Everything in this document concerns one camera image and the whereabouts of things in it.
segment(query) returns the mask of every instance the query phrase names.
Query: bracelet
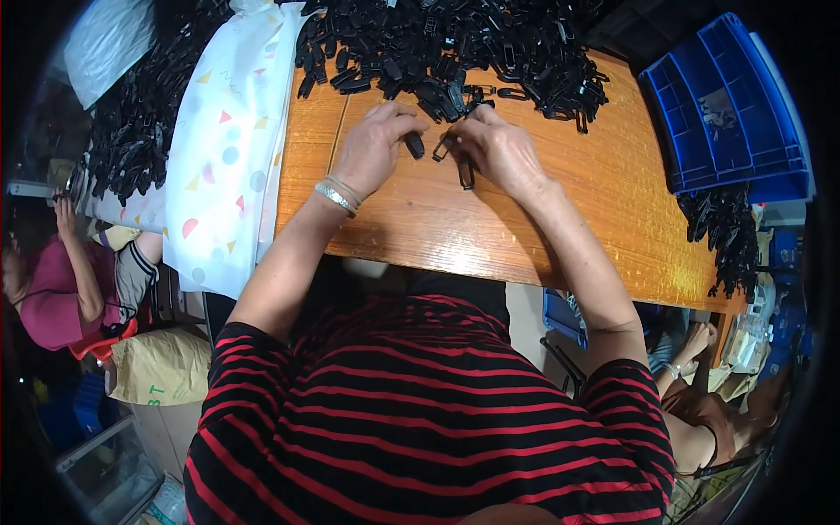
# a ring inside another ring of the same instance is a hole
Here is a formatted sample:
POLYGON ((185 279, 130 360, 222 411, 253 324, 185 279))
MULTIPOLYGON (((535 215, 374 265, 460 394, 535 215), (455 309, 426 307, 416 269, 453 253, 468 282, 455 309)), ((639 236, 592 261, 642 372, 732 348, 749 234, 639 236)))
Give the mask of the bracelet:
POLYGON ((680 378, 680 372, 682 371, 682 367, 673 363, 665 363, 664 367, 670 370, 671 375, 674 377, 674 381, 677 381, 680 378))
POLYGON ((339 179, 335 178, 332 175, 327 175, 324 178, 327 179, 328 181, 332 182, 333 184, 335 184, 336 186, 338 186, 342 190, 346 191, 347 194, 350 195, 353 198, 353 200, 356 201, 356 207, 359 207, 359 206, 362 205, 362 197, 359 197, 359 194, 356 193, 356 190, 354 190, 350 186, 347 186, 342 181, 340 181, 339 179))
POLYGON ((347 213, 350 214, 350 218, 355 218, 356 213, 359 212, 359 210, 357 210, 353 207, 353 205, 347 202, 347 199, 341 197, 340 193, 336 192, 333 188, 327 186, 323 182, 318 182, 317 184, 315 184, 315 191, 347 210, 347 213))

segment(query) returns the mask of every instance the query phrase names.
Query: wooden table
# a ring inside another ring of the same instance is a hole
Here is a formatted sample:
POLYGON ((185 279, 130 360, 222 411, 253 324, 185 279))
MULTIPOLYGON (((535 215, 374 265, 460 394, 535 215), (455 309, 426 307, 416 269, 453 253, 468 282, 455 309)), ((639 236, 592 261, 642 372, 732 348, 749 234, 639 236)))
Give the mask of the wooden table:
MULTIPOLYGON (((604 244, 633 299, 725 312, 729 302, 707 297, 714 283, 714 256, 706 243, 685 240, 686 222, 665 187, 659 145, 636 79, 619 60, 591 52, 610 102, 598 110, 589 134, 574 122, 535 112, 532 102, 496 98, 496 109, 533 136, 550 176, 561 181, 604 244)), ((328 76, 335 74, 328 65, 328 76)), ((294 90, 302 80, 295 73, 294 90)), ((504 86, 491 71, 470 71, 467 82, 504 86)), ((401 93, 399 102, 414 104, 401 93)), ((329 84, 307 99, 292 99, 284 150, 276 232, 330 171, 347 130, 382 93, 345 97, 329 84)), ((430 121, 422 111, 420 118, 430 121)), ((328 253, 479 276, 499 281, 565 288, 554 253, 525 212, 481 176, 475 190, 459 184, 453 160, 432 160, 448 127, 432 124, 423 137, 426 155, 414 160, 405 148, 394 176, 333 238, 328 253)))

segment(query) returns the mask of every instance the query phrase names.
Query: plastic bag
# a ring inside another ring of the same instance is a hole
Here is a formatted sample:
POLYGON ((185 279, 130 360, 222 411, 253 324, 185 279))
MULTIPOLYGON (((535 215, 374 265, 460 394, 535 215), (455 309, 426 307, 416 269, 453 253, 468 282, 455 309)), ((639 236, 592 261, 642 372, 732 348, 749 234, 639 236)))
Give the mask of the plastic bag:
POLYGON ((210 343, 180 328, 140 333, 111 345, 116 386, 108 397, 136 405, 182 405, 207 397, 210 343))
POLYGON ((140 60, 154 39, 152 0, 95 0, 64 46, 73 91, 88 109, 140 60))
POLYGON ((166 473, 166 479, 149 504, 149 508, 143 512, 143 519, 148 525, 186 523, 184 487, 169 472, 166 473))
POLYGON ((303 6, 232 1, 236 14, 187 85, 166 172, 163 251, 183 291, 237 299, 254 271, 264 205, 276 210, 279 182, 269 175, 282 157, 303 6))

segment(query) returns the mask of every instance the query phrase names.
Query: patterned plastic sheet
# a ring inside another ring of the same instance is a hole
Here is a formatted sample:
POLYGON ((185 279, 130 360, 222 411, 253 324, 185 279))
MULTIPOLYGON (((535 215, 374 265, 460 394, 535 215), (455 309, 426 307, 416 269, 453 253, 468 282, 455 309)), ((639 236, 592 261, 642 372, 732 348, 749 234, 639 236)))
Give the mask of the patterned plastic sheet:
MULTIPOLYGON (((236 14, 204 50, 178 111, 162 232, 163 261, 182 290, 236 299, 257 261, 261 219, 270 219, 264 204, 276 204, 269 175, 280 169, 295 42, 307 17, 304 3, 230 4, 236 14)), ((272 228, 262 229, 270 242, 272 228)))

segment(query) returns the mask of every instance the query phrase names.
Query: silver bracelet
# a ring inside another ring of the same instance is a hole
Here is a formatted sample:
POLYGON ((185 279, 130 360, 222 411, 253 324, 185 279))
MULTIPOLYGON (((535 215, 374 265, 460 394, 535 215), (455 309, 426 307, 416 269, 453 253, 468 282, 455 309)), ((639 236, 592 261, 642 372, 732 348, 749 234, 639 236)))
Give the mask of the silver bracelet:
POLYGON ((672 363, 665 363, 664 367, 670 370, 671 375, 674 377, 674 381, 677 381, 680 378, 680 372, 682 371, 682 367, 672 363))
POLYGON ((356 216, 356 213, 359 212, 359 210, 357 210, 353 207, 352 204, 347 202, 347 199, 342 197, 340 193, 336 192, 333 188, 327 186, 323 182, 318 182, 315 184, 315 191, 347 210, 347 213, 350 214, 350 218, 354 218, 356 216))

